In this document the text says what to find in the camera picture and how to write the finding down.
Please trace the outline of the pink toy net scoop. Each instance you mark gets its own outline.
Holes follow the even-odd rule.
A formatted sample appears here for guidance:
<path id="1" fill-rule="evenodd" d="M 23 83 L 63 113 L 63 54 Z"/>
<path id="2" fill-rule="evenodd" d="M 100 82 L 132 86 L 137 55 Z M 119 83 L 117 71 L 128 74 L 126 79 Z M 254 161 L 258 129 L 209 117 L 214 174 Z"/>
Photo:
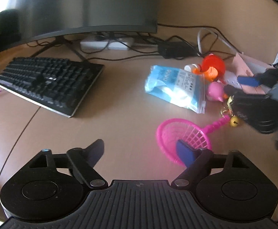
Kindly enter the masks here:
<path id="1" fill-rule="evenodd" d="M 176 145 L 179 139 L 188 143 L 195 149 L 212 149 L 211 141 L 208 135 L 220 129 L 220 127 L 228 124 L 230 117 L 224 115 L 219 120 L 207 125 L 199 127 L 195 123 L 182 119 L 172 118 L 162 122 L 156 130 L 156 141 L 161 151 L 173 163 L 183 165 L 183 162 L 177 155 Z"/>

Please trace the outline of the white power strip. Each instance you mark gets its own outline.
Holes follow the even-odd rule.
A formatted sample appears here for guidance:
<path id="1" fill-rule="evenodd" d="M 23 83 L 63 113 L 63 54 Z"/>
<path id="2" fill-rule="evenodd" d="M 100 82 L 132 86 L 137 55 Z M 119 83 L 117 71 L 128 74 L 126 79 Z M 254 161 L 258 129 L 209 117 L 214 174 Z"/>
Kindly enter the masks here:
<path id="1" fill-rule="evenodd" d="M 88 50 L 128 50 L 134 43 L 132 38 L 118 38 L 117 40 L 102 39 L 99 40 L 96 37 L 87 37 L 80 42 L 81 49 Z"/>

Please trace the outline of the pink pig toy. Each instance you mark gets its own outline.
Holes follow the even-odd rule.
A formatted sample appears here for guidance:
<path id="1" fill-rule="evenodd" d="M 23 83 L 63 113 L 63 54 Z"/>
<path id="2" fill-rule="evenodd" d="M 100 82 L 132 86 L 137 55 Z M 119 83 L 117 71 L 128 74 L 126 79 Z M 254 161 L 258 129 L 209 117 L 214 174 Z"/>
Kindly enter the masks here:
<path id="1" fill-rule="evenodd" d="M 209 101 L 223 102 L 228 98 L 224 93 L 224 84 L 221 82 L 211 82 L 206 91 L 206 97 Z"/>

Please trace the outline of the black power adapter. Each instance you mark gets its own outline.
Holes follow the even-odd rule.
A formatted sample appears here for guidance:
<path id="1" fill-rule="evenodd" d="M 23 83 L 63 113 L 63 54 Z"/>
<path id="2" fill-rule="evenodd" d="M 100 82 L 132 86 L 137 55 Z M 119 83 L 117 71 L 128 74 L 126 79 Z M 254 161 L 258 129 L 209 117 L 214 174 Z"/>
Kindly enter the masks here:
<path id="1" fill-rule="evenodd" d="M 183 41 L 159 42 L 158 53 L 165 59 L 197 56 L 196 49 Z"/>

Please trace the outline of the doll keychain with bell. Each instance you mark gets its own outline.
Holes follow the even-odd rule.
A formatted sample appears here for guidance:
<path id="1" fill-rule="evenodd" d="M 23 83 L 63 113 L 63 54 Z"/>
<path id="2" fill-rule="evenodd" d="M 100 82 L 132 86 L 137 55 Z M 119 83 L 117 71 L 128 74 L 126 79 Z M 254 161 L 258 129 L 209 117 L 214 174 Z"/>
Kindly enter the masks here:
<path id="1" fill-rule="evenodd" d="M 238 127 L 240 125 L 240 119 L 233 113 L 231 107 L 232 101 L 233 101 L 233 97 L 227 96 L 226 105 L 221 109 L 221 115 L 223 117 L 228 116 L 230 118 L 229 125 L 231 127 Z"/>

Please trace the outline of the blue white wipes pack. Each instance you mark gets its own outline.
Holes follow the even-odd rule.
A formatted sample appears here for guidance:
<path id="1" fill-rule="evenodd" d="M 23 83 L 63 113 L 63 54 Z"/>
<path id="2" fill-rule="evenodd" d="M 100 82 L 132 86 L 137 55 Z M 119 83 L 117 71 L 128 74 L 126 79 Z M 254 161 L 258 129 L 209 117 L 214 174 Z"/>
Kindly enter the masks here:
<path id="1" fill-rule="evenodd" d="M 203 77 L 183 69 L 154 65 L 145 81 L 145 92 L 197 114 L 206 107 L 206 82 Z"/>

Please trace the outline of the curved black monitor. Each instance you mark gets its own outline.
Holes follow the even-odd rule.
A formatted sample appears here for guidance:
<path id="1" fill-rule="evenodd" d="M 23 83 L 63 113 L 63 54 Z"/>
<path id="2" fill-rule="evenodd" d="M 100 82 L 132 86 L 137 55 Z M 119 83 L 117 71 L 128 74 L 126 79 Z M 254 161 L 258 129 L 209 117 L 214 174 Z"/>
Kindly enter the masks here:
<path id="1" fill-rule="evenodd" d="M 98 31 L 155 33 L 159 0 L 0 0 L 0 52 Z"/>

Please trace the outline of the white usb hub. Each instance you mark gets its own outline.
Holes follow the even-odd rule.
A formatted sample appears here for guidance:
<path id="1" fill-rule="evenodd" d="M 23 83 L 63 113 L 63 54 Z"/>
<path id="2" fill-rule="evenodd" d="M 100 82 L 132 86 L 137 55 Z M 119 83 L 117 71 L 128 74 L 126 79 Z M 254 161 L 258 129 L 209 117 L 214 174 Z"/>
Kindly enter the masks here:
<path id="1" fill-rule="evenodd" d="M 233 72 L 230 71 L 226 71 L 224 74 L 224 82 L 226 83 L 226 85 L 231 85 L 234 88 L 237 89 L 242 89 L 240 83 L 237 80 L 236 75 Z"/>

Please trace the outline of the black mechanical keyboard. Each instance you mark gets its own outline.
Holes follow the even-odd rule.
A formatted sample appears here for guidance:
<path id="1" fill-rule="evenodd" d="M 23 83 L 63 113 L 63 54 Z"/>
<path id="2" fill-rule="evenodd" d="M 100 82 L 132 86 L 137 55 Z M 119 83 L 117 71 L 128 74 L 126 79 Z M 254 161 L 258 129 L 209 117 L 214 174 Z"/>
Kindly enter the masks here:
<path id="1" fill-rule="evenodd" d="M 103 69 L 68 58 L 16 57 L 0 73 L 0 87 L 71 118 Z"/>

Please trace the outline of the pink cardboard box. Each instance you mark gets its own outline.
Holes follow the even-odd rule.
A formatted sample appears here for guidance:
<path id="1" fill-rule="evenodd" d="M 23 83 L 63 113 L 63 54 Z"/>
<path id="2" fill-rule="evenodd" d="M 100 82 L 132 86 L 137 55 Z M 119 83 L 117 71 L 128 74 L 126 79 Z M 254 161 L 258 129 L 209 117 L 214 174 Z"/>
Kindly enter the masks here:
<path id="1" fill-rule="evenodd" d="M 264 73 L 267 69 L 274 69 L 272 65 L 266 64 L 260 60 L 256 60 L 244 54 L 237 53 L 233 60 L 227 65 L 227 70 L 233 72 L 236 76 L 252 77 L 255 74 Z M 270 88 L 262 85 L 258 87 L 250 87 L 248 85 L 240 85 L 242 90 L 248 94 L 263 95 L 267 93 Z"/>

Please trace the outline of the orange red toy pot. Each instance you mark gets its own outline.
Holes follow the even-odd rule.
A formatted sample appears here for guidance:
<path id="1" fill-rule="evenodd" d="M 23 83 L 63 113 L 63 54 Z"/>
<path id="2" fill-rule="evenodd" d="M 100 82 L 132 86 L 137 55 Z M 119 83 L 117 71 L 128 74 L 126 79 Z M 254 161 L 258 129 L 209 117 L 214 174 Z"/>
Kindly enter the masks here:
<path id="1" fill-rule="evenodd" d="M 214 54 L 206 56 L 199 67 L 193 70 L 194 74 L 203 75 L 210 82 L 223 78 L 225 72 L 224 60 Z"/>

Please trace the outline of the small white bottle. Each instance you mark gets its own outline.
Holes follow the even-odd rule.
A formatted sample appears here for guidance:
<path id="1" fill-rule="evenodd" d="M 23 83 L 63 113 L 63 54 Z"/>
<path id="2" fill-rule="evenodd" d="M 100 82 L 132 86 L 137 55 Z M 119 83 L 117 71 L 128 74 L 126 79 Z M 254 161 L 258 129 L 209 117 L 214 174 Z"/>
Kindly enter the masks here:
<path id="1" fill-rule="evenodd" d="M 201 67 L 200 67 L 200 65 L 198 65 L 198 64 L 190 64 L 190 65 L 186 65 L 185 67 L 184 67 L 184 70 L 185 71 L 188 71 L 188 72 L 194 72 L 194 71 L 198 71 L 198 72 L 200 72 L 201 71 Z"/>

